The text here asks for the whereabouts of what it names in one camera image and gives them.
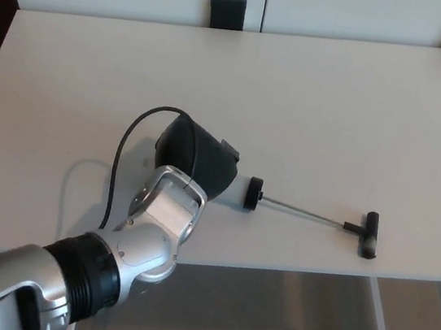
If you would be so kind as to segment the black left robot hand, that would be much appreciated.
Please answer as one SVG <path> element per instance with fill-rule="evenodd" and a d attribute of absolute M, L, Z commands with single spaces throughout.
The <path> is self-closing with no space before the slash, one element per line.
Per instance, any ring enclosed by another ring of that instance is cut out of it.
<path fill-rule="evenodd" d="M 219 197 L 238 174 L 238 152 L 179 115 L 155 143 L 155 165 L 171 165 L 192 178 L 209 201 Z"/>

